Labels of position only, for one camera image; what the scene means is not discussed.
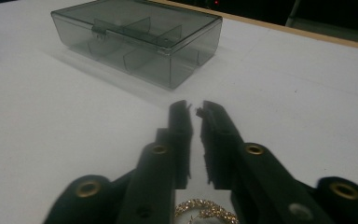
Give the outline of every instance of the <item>black plastic part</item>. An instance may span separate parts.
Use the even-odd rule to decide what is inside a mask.
[[[130,183],[131,175],[132,172],[129,172],[112,183],[99,175],[86,175],[78,178],[67,187],[53,205],[45,224],[111,223],[117,217],[120,202]],[[92,188],[98,189],[93,195],[82,196],[79,194],[82,186],[86,192]]]
[[[175,188],[185,189],[190,176],[190,144],[193,135],[186,101],[170,106],[168,129],[158,129],[156,142],[169,145],[175,154]]]
[[[127,188],[117,224],[173,223],[174,153],[162,143],[145,147]]]
[[[315,197],[336,223],[358,224],[358,185],[355,183],[340,177],[322,178]]]
[[[245,214],[244,223],[334,223],[266,148],[254,143],[237,147],[233,160],[238,169],[237,189],[244,195],[237,214]],[[249,207],[257,212],[249,214]]]
[[[215,189],[231,189],[232,155],[238,144],[243,143],[240,133],[221,105],[204,101],[197,115],[202,118],[200,137],[205,148],[209,181]]]

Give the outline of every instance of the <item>jewelry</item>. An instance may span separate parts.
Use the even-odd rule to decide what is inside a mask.
[[[191,218],[188,222],[190,224],[197,217],[199,218],[208,218],[208,217],[217,217],[218,219],[224,221],[226,224],[240,224],[237,217],[226,211],[222,206],[214,203],[212,201],[203,200],[203,199],[190,199],[183,203],[180,203],[175,207],[175,217],[181,216],[184,212],[191,209],[198,208],[200,209],[199,215],[195,218]]]

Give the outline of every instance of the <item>plastic box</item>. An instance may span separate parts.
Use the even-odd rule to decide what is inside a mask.
[[[215,53],[222,18],[138,0],[100,0],[51,12],[70,49],[174,89]]]

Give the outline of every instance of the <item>box lid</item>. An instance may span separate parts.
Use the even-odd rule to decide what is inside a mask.
[[[163,54],[177,51],[222,21],[220,16],[143,0],[100,0],[51,14],[90,28],[97,38],[119,34]]]

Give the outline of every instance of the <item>gold bracelet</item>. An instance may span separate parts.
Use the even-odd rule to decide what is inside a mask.
[[[180,203],[175,207],[175,217],[179,217],[184,212],[192,209],[200,209],[199,215],[195,218],[216,217],[226,224],[240,224],[234,214],[226,211],[226,209],[217,203],[203,199],[190,199]],[[188,223],[190,224],[195,218],[192,217]]]

